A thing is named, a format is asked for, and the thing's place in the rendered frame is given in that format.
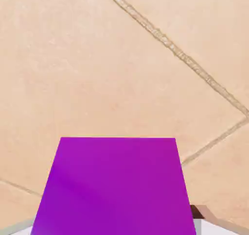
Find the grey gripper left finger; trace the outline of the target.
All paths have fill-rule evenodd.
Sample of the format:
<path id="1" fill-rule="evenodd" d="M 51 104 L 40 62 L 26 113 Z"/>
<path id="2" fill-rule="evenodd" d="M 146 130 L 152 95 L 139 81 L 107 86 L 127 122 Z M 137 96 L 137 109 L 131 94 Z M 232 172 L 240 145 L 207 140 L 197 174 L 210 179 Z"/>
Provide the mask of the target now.
<path id="1" fill-rule="evenodd" d="M 34 218 L 28 219 L 0 229 L 0 235 L 31 235 L 34 220 Z"/>

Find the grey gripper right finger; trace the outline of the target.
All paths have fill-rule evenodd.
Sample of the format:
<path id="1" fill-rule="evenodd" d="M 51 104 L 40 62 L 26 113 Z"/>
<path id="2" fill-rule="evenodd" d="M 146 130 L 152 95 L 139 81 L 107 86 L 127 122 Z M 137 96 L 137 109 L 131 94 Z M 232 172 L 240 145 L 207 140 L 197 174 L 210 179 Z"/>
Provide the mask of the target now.
<path id="1" fill-rule="evenodd" d="M 196 235 L 249 235 L 249 229 L 217 218 L 205 205 L 191 204 Z"/>

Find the small purple cube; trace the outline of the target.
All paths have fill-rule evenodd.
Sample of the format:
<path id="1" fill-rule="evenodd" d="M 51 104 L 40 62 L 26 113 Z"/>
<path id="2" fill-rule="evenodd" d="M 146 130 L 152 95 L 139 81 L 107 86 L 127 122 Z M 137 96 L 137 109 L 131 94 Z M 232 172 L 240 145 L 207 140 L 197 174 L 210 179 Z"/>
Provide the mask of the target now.
<path id="1" fill-rule="evenodd" d="M 61 138 L 31 235 L 196 235 L 175 139 Z"/>

